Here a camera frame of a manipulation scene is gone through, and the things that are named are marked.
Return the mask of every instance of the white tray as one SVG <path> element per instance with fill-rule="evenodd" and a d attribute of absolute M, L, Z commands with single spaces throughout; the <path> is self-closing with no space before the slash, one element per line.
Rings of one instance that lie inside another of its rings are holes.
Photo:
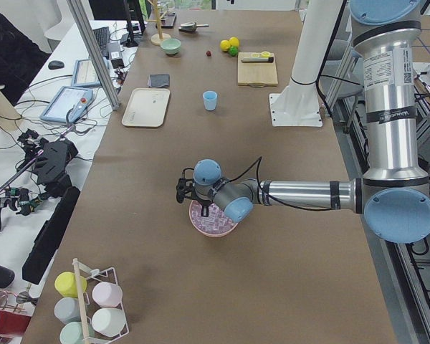
<path fill-rule="evenodd" d="M 121 123 L 126 127 L 161 126 L 170 95 L 171 91 L 166 88 L 134 89 Z"/>

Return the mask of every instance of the blue joint cap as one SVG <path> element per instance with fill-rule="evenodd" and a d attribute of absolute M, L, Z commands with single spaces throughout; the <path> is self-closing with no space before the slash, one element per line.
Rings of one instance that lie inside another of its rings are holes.
<path fill-rule="evenodd" d="M 430 198 L 412 188 L 388 188 L 366 202 L 364 216 L 380 238 L 410 244 L 430 234 Z"/>
<path fill-rule="evenodd" d="M 193 176 L 199 185 L 212 185 L 222 177 L 220 165 L 211 159 L 201 160 L 194 166 Z"/>
<path fill-rule="evenodd" d="M 398 21 L 420 3 L 420 0 L 351 0 L 350 13 L 360 24 L 378 26 Z"/>
<path fill-rule="evenodd" d="M 224 214 L 234 222 L 240 222 L 250 214 L 253 209 L 253 203 L 247 197 L 234 199 L 224 209 Z"/>

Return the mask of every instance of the wooden cutting board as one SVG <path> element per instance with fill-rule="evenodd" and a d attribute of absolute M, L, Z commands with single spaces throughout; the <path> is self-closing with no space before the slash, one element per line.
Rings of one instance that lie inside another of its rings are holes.
<path fill-rule="evenodd" d="M 253 87 L 277 86 L 275 58 L 270 63 L 243 63 L 241 59 L 251 57 L 251 52 L 240 52 L 237 57 L 237 84 Z"/>

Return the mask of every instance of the yellow cup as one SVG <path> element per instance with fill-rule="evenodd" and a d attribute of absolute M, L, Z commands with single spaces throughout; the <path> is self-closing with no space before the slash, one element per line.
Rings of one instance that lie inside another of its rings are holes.
<path fill-rule="evenodd" d="M 86 291 L 87 281 L 83 276 L 81 277 L 81 285 L 83 292 Z M 54 281 L 54 287 L 63 297 L 78 298 L 77 283 L 75 281 L 75 274 L 73 272 L 63 272 L 57 276 Z"/>

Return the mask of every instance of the bowl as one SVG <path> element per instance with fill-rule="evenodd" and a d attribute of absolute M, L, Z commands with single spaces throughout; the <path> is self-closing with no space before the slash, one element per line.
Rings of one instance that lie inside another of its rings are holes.
<path fill-rule="evenodd" d="M 175 38 L 164 39 L 161 42 L 161 48 L 167 55 L 174 55 L 180 51 L 181 42 Z"/>

